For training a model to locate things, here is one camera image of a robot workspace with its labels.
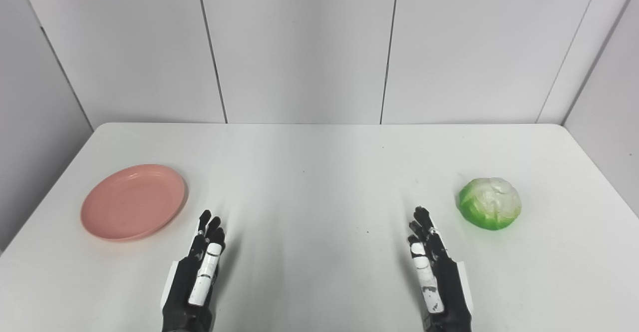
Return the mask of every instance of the white wall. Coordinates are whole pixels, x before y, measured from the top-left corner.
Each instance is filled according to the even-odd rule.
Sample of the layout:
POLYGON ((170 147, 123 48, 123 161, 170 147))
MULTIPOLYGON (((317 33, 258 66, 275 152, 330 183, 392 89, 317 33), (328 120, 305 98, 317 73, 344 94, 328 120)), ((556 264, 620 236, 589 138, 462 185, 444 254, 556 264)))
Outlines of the white wall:
MULTIPOLYGON (((536 122, 589 1, 397 0, 383 122, 536 122)), ((621 7, 599 4, 611 16, 621 7)), ((579 47, 586 68, 612 22, 579 47)), ((572 80, 570 99, 583 76, 572 80)))
POLYGON ((224 122, 200 0, 30 0, 93 127, 224 122))
POLYGON ((379 123, 393 0, 204 0, 229 122, 379 123))
POLYGON ((623 0, 31 0, 94 126, 561 122, 623 0))
POLYGON ((28 0, 0 0, 0 250, 89 134, 28 0))
POLYGON ((639 216, 638 111, 639 0, 630 0, 566 127, 639 216))

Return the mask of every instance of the panel seam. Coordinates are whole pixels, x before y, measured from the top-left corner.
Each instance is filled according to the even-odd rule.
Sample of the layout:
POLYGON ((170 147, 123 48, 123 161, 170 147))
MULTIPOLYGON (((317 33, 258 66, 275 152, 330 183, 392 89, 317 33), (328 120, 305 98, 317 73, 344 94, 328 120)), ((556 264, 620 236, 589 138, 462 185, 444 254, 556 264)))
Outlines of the panel seam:
POLYGON ((206 39, 208 40, 208 48, 211 52, 211 59, 213 61, 213 70, 215 71, 215 81, 217 82, 217 93, 220 96, 220 103, 222 105, 222 114, 224 114, 224 123, 229 123, 226 118, 226 107, 224 106, 224 97, 222 96, 222 85, 220 84, 220 75, 217 73, 217 63, 215 62, 215 53, 213 52, 213 42, 211 40, 211 32, 208 27, 208 19, 206 18, 206 9, 204 7, 204 0, 200 0, 200 7, 202 9, 202 17, 204 18, 204 27, 206 30, 206 39))
POLYGON ((584 77, 584 81, 582 81, 582 84, 581 84, 581 86, 579 87, 579 89, 577 91, 577 95, 575 95, 575 98, 573 98, 573 103, 568 108, 568 112, 566 112, 566 116, 564 116, 564 120, 561 123, 562 126, 566 125, 566 121, 568 121, 568 116, 570 116, 570 114, 573 112, 573 109, 575 108, 575 104, 577 104, 577 100, 582 95, 582 92, 584 91, 584 88, 586 87, 586 84, 588 83, 588 80, 591 78, 591 75, 593 75, 593 71, 594 71, 595 67, 597 66, 597 64, 599 63, 601 55, 603 54, 604 50, 606 49, 606 47, 607 47, 607 45, 608 45, 608 43, 610 41, 610 38, 612 38, 612 35, 614 34, 615 30, 617 29, 617 25, 619 25, 619 22, 621 21, 621 18, 623 17, 624 13, 626 12, 626 9, 628 9, 628 5, 630 5, 630 1, 631 0, 626 0, 624 2, 624 6, 621 7, 621 11, 619 11, 619 14, 617 15, 617 18, 615 19, 615 22, 612 24, 612 27, 610 27, 610 31, 608 32, 605 40, 601 44, 600 50, 597 53, 597 56, 595 57, 595 59, 593 61, 593 64, 591 64, 591 68, 589 68, 588 72, 586 73, 586 76, 584 77))
POLYGON ((388 39, 388 55, 386 56, 386 73, 384 75, 384 92, 381 95, 381 112, 379 112, 379 124, 384 118, 384 102, 386 102, 386 85, 388 84, 388 66, 390 65, 390 47, 393 44, 393 29, 395 28, 395 10, 397 9, 397 0, 393 0, 393 15, 390 19, 390 38, 388 39))
POLYGON ((548 90, 548 93, 546 94, 544 103, 541 105, 541 109, 539 109, 539 114, 537 114, 537 119, 535 120, 535 123, 539 123, 539 118, 541 118, 541 114, 544 112, 544 109, 546 107, 546 102, 548 102, 548 98, 550 98, 550 94, 552 93, 553 88, 555 88, 555 83, 557 82, 557 79, 559 78, 559 74, 561 73, 562 68, 564 68, 564 63, 566 63, 566 58, 568 58, 568 54, 570 54, 570 50, 573 47, 575 38, 577 38, 579 29, 582 27, 582 23, 584 22, 584 18, 586 17, 586 14, 588 12, 588 9, 591 7, 592 2, 593 0, 588 0, 588 4, 586 4, 586 9, 584 10, 584 13, 582 14, 582 18, 579 20, 579 23, 577 24, 577 29, 575 30, 575 34, 573 34, 573 38, 570 40, 570 43, 568 44, 568 49, 566 50, 566 54, 564 54, 564 58, 562 59, 561 64, 559 65, 559 69, 557 69, 557 73, 555 73, 555 78, 553 79, 553 83, 550 85, 550 89, 548 90))

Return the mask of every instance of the pink plate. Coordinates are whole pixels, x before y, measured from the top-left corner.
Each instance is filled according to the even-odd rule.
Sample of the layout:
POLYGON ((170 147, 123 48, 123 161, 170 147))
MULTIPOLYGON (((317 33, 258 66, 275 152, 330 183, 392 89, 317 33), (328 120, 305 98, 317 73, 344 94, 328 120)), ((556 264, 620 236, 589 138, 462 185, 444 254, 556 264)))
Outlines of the pink plate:
POLYGON ((172 168, 143 164, 102 180, 86 196, 80 219, 92 235, 130 241, 160 230, 185 200, 182 176, 172 168))

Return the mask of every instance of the robotic hand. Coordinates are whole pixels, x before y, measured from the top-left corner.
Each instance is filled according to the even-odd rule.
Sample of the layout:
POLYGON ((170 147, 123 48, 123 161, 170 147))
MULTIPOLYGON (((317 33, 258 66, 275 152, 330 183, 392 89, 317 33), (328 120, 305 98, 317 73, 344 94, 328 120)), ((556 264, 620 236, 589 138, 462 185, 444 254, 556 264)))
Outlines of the robotic hand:
POLYGON ((409 227, 415 235, 408 237, 408 243, 428 312, 424 330, 471 332, 472 300, 463 262, 448 257, 424 207, 417 207, 413 216, 409 227))
POLYGON ((162 332, 209 332, 213 315, 208 305, 224 251, 221 220, 206 210, 199 218, 198 234, 189 255, 177 262, 173 282, 162 307, 162 332))

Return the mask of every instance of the white table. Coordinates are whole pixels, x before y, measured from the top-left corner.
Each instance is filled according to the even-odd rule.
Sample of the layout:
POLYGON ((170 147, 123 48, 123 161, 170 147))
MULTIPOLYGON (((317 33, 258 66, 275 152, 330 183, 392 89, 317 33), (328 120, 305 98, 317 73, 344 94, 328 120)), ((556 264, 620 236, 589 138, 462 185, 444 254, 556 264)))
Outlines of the white table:
POLYGON ((159 332, 167 271, 208 208, 228 231, 216 332, 418 332, 416 205, 466 262, 475 332, 637 329, 639 220, 561 127, 110 123, 0 257, 0 330, 159 332), (142 163, 182 173, 183 211, 141 241, 90 236, 84 197, 142 163), (454 203, 492 176, 523 200, 498 232, 454 203))

